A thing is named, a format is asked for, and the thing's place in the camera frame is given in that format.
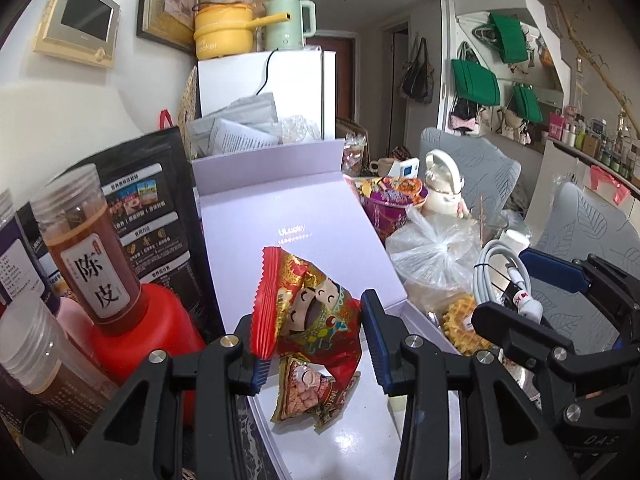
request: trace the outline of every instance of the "green bag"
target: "green bag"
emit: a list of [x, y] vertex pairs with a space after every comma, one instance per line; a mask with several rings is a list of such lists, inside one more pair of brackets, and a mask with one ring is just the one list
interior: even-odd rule
[[497, 106], [500, 104], [500, 87], [495, 74], [484, 68], [477, 61], [467, 60], [467, 54], [478, 59], [468, 43], [460, 46], [461, 59], [451, 61], [453, 75], [456, 80], [456, 94], [459, 99], [467, 99], [482, 106]]
[[529, 60], [527, 42], [524, 39], [520, 20], [494, 12], [489, 14], [489, 17], [498, 31], [502, 62], [520, 63]]
[[519, 118], [531, 123], [542, 122], [542, 110], [534, 91], [521, 84], [513, 87], [513, 97], [516, 99], [517, 115]]

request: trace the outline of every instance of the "leaf pattern chair cover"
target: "leaf pattern chair cover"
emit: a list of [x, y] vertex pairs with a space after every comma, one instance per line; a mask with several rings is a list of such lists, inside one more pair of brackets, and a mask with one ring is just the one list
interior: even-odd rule
[[[563, 260], [596, 254], [640, 278], [640, 237], [622, 211], [592, 200], [574, 184], [556, 192], [546, 228], [535, 245]], [[581, 354], [610, 349], [618, 332], [581, 294], [569, 294], [532, 279], [532, 295], [542, 303], [545, 317]]]
[[462, 198], [468, 208], [482, 207], [488, 218], [502, 211], [520, 176], [520, 163], [504, 155], [486, 139], [454, 136], [437, 128], [427, 128], [420, 135], [420, 170], [424, 180], [424, 158], [431, 150], [443, 150], [452, 156], [465, 178]]

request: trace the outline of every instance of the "lavender gift box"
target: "lavender gift box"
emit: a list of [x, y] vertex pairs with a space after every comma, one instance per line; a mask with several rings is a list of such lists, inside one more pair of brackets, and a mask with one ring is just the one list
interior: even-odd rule
[[[386, 311], [444, 351], [446, 338], [406, 299], [366, 213], [345, 183], [343, 142], [287, 144], [194, 161], [202, 224], [220, 314], [228, 332], [253, 310], [262, 248], [281, 246], [315, 264], [355, 298], [374, 288]], [[276, 361], [252, 412], [283, 480], [393, 478], [400, 439], [378, 386], [364, 335], [360, 381], [341, 416], [321, 433], [311, 417], [270, 422]], [[460, 415], [450, 394], [450, 478], [460, 477]]]

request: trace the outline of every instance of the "picture frame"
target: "picture frame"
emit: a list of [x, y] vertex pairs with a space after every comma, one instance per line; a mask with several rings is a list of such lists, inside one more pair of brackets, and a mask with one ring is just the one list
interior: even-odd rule
[[195, 54], [194, 12], [198, 0], [139, 0], [136, 35]]

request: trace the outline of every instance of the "box lid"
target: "box lid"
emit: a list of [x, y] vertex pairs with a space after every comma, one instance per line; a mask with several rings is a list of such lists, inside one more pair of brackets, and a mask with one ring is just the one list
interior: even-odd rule
[[355, 297], [375, 288], [385, 308], [406, 293], [340, 172], [343, 142], [286, 144], [193, 162], [202, 225], [225, 329], [254, 307], [262, 248], [281, 246]]

